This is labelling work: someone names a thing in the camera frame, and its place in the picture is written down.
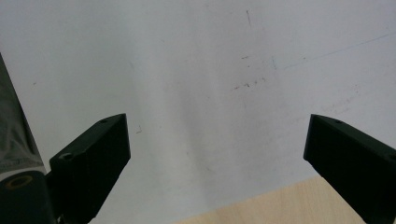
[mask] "screw hole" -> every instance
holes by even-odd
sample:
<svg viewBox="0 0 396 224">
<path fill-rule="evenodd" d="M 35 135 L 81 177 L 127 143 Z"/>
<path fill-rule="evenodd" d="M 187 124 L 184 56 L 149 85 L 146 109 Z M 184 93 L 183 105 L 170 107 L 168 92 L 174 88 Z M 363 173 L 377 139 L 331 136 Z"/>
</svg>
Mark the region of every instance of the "screw hole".
<svg viewBox="0 0 396 224">
<path fill-rule="evenodd" d="M 64 153 L 64 154 L 62 154 L 62 155 L 59 157 L 59 159 L 70 161 L 71 159 L 73 159 L 73 154 L 71 154 L 71 153 Z"/>
<path fill-rule="evenodd" d="M 30 175 L 23 175 L 16 177 L 6 183 L 7 189 L 19 189 L 32 182 L 33 178 Z"/>
</svg>

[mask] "wooden surface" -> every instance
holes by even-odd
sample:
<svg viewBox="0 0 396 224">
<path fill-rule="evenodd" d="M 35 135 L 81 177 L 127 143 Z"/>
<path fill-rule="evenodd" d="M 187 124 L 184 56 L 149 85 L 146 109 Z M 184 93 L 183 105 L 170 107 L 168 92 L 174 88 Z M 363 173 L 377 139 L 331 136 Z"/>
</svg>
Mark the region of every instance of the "wooden surface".
<svg viewBox="0 0 396 224">
<path fill-rule="evenodd" d="M 320 176 L 177 224 L 364 223 Z"/>
</svg>

